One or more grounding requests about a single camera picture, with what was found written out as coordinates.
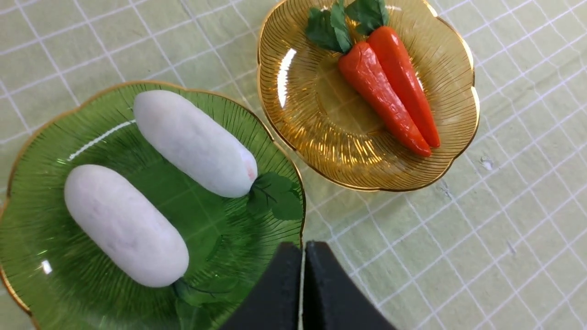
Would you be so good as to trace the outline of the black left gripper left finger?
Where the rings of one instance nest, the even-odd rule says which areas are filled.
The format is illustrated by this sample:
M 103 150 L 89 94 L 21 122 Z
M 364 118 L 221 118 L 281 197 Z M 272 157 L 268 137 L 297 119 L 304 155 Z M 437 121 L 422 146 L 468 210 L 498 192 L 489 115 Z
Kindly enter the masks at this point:
M 277 247 L 268 267 L 221 330 L 296 330 L 302 251 L 291 242 Z

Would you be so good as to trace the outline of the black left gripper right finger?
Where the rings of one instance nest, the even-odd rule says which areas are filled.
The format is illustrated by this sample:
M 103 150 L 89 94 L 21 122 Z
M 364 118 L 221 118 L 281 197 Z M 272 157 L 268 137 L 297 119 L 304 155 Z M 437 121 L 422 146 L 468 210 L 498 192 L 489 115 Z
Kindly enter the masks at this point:
M 307 242 L 304 330 L 394 330 L 355 286 L 326 242 Z

